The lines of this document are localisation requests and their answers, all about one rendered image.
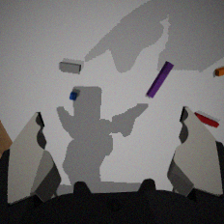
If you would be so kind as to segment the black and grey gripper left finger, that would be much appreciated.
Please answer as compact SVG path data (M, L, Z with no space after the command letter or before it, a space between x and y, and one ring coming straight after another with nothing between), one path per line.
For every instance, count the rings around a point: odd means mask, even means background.
M0 158L0 224L19 224L38 205L58 196L61 176L44 149L43 128L42 114L36 112Z

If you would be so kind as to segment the red rod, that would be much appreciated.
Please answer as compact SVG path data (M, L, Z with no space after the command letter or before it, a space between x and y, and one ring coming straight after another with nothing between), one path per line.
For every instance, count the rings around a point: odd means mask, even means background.
M194 113L196 116L197 116L197 118L201 121L201 122L203 122L203 123L205 123L205 124L207 124L207 125L210 125L210 126L214 126L214 127L218 127L219 126L219 123L218 122L216 122L216 121L214 121L214 120L212 120L212 119L209 119L209 118L207 118L207 117L205 117L205 116L203 116L203 115L200 115L200 114L198 114L198 113Z

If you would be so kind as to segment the purple rod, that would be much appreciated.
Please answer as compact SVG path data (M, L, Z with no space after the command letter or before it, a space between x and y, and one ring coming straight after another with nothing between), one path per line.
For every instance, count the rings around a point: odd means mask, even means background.
M169 62L167 61L165 62L158 76L154 80L154 83L152 84L149 91L147 92L148 97L151 97L151 98L154 97L154 95L156 94L156 92L158 91L158 89L160 88L164 80L166 79L167 75L169 74L173 66L174 65Z

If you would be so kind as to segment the orange rod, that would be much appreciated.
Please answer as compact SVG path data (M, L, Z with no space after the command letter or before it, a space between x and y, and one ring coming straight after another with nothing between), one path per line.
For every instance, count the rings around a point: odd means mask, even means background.
M221 76L224 75L224 67L215 70L215 75Z

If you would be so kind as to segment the small blue cube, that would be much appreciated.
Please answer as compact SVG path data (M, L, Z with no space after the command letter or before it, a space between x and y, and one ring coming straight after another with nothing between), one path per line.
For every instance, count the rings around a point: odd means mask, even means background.
M72 100L76 100L76 98L77 98L77 93L75 93L75 92L71 92L71 93L70 93L70 99L72 99Z

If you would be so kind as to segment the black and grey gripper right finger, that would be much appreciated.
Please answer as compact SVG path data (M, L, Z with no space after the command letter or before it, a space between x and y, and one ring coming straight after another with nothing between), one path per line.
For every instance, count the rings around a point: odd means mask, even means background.
M180 122L182 144L176 147L167 173L172 192L190 198L217 224L224 224L224 146L187 106Z

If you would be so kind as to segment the grey rod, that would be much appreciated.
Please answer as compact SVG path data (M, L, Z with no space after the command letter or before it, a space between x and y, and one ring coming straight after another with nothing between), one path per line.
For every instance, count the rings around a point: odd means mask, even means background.
M59 63L59 70L80 72L81 65L73 64L73 63L60 62Z

